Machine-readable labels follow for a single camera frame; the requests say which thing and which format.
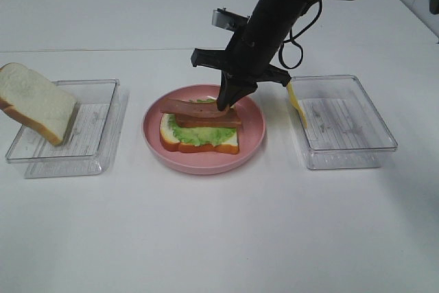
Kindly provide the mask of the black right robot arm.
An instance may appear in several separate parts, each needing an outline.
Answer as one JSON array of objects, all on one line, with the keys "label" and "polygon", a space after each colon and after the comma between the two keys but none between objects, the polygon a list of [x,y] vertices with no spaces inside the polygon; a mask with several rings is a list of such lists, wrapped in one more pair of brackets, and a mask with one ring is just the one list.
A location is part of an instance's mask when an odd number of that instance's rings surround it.
[{"label": "black right robot arm", "polygon": [[[212,24],[232,31],[232,38],[224,50],[195,49],[191,63],[221,71],[219,110],[254,93],[260,82],[287,86],[288,72],[270,62],[293,24],[315,3],[322,0],[259,0],[250,17],[221,8],[214,11]],[[429,0],[429,10],[438,13],[438,0]]]}]

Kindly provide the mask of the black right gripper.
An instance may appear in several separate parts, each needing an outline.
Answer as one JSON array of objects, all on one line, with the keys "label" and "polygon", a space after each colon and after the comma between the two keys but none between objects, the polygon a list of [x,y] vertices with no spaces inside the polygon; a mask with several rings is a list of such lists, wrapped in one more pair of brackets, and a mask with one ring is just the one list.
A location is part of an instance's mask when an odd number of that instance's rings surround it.
[{"label": "black right gripper", "polygon": [[225,49],[194,49],[191,56],[193,66],[221,71],[218,110],[223,111],[254,93],[259,82],[276,82],[283,86],[289,83],[291,76],[288,72],[270,62],[290,29],[289,21],[251,21],[237,28]]}]

